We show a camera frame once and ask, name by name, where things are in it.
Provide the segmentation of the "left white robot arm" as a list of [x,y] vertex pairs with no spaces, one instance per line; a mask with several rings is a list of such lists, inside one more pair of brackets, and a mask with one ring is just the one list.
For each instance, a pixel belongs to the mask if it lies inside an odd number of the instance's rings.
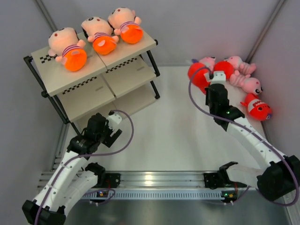
[[92,187],[106,181],[105,168],[88,163],[99,145],[111,147],[122,131],[117,126],[122,117],[111,111],[108,117],[96,113],[82,133],[73,137],[60,165],[33,200],[26,200],[22,211],[31,225],[62,225],[69,210]]

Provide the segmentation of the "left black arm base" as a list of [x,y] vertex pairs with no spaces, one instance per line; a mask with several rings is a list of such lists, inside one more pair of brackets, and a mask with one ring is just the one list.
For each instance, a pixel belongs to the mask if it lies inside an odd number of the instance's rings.
[[120,179],[120,173],[106,173],[102,187],[117,188],[120,185]]

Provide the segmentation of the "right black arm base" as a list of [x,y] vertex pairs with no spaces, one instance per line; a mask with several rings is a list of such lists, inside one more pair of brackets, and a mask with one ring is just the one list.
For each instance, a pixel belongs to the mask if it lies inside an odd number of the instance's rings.
[[209,189],[223,188],[223,182],[217,172],[204,173],[204,185]]

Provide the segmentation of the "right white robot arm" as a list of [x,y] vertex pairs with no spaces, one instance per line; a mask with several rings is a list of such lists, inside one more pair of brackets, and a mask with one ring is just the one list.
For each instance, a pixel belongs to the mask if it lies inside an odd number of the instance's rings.
[[219,182],[230,186],[234,182],[256,188],[269,201],[295,191],[300,196],[300,161],[274,148],[249,123],[245,115],[229,104],[224,85],[215,83],[206,88],[206,105],[214,121],[233,136],[254,158],[258,169],[227,163],[219,168]]

